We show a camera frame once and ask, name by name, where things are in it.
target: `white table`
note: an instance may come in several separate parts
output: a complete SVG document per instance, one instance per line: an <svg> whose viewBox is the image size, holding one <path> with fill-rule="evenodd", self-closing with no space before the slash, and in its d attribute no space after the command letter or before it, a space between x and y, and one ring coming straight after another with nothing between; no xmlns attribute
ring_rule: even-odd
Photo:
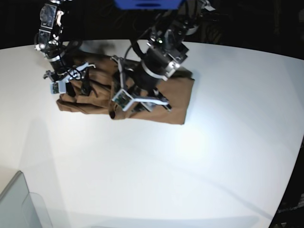
<svg viewBox="0 0 304 228"><path fill-rule="evenodd" d="M107 43L119 56L129 45ZM60 112L49 63L32 46L0 51L0 167L25 173L55 228L269 226L304 135L304 63L186 46L183 126Z"/></svg>

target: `brown cloth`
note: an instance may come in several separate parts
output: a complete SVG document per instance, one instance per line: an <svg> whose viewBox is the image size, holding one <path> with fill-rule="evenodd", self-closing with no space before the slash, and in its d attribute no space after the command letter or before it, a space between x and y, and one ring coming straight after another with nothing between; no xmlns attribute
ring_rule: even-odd
<svg viewBox="0 0 304 228"><path fill-rule="evenodd" d="M172 106L171 112L162 106L156 106L152 112L132 112L132 108L123 112L120 106L111 101L115 93L112 76L117 71L117 64L109 57L88 54L82 59L78 57L78 63L82 61L96 65L96 68L89 70L92 91L89 96L81 95L82 82L71 80L76 96L61 94L57 100L57 105L61 111L109 114L114 120L134 118L169 124L184 124L194 83L194 80L190 78L189 71L177 71L167 82L162 81L157 86L159 91L169 100ZM133 82L129 79L127 83L132 85Z"/></svg>

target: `crumpled cloth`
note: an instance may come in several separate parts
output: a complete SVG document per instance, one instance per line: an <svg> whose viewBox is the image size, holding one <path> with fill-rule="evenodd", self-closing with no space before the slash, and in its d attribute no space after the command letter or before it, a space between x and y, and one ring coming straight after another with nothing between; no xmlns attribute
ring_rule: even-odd
<svg viewBox="0 0 304 228"><path fill-rule="evenodd" d="M117 64L109 57L88 53L83 53L81 57L78 56L75 62L84 61L96 65L96 68L89 69L92 91L89 96L82 95L82 82L71 80L76 96L61 94L57 100L57 105L61 111L108 114L113 120L132 118L169 124L185 123L194 84L189 71L179 70L167 82L161 81L157 86L158 90L169 100L172 106L171 112L162 106L156 106L152 112L132 112L132 108L123 112L119 105L111 101L115 94L113 75L118 70ZM131 85L132 83L132 79L128 79L127 84Z"/></svg>

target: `gray object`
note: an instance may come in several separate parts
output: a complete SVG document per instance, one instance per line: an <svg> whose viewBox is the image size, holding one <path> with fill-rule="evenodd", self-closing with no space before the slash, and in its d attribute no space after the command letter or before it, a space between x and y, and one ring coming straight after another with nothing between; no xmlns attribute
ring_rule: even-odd
<svg viewBox="0 0 304 228"><path fill-rule="evenodd" d="M17 172L0 194L3 228L52 228L43 199L29 192L22 172Z"/></svg>
<svg viewBox="0 0 304 228"><path fill-rule="evenodd" d="M55 72L47 71L43 78L49 77L51 79L50 83L50 90L51 94L65 94L67 92L67 83L69 83L72 79L81 79L81 75L78 72L82 72L84 70L87 70L89 67L96 67L94 64L89 64L88 62L84 62L82 65L76 67L76 70L70 69L64 74L66 75L65 78L63 78L60 81L53 81L52 75L55 74Z"/></svg>
<svg viewBox="0 0 304 228"><path fill-rule="evenodd" d="M125 82L125 75L122 67L122 58L119 58L117 56L111 57L113 61L115 61L118 64L118 69L120 72L120 86L121 89L118 91L118 93L113 97L112 101L118 103L122 108L123 111L126 112L128 109L135 103L139 102L144 105L149 111L152 111L152 109L149 108L149 104L154 105L163 105L166 106L169 104L169 101L166 98L156 98L156 97L144 97L144 96L132 96L127 92L127 85Z"/></svg>

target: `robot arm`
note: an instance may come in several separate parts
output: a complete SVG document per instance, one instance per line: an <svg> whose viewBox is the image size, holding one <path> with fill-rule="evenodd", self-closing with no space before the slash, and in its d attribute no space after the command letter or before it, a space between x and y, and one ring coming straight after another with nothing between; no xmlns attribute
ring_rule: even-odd
<svg viewBox="0 0 304 228"><path fill-rule="evenodd" d="M72 57L69 56L70 44L66 47L60 37L63 32L63 18L66 14L66 3L70 0L49 0L40 12L41 25L39 33L35 37L35 49L40 51L50 62L54 71L47 71L44 78L50 78L51 93L68 93L73 96L71 79L82 80L89 67L95 67L84 62L80 66L74 66ZM112 101L120 105L123 111L134 108L136 111L147 110L151 112L156 105L162 105L168 111L171 110L169 101L157 90L161 80L167 81L187 58L188 49L183 45L187 35L196 31L195 18L189 15L178 15L177 10L160 13L152 27L140 38L150 32L147 43L149 49L143 53L134 42L127 50L124 58L112 57L118 64L118 71L114 78L117 80L116 94ZM135 68L126 65L126 57L131 48L142 59ZM130 88L126 85L126 79L131 78L134 85Z"/></svg>

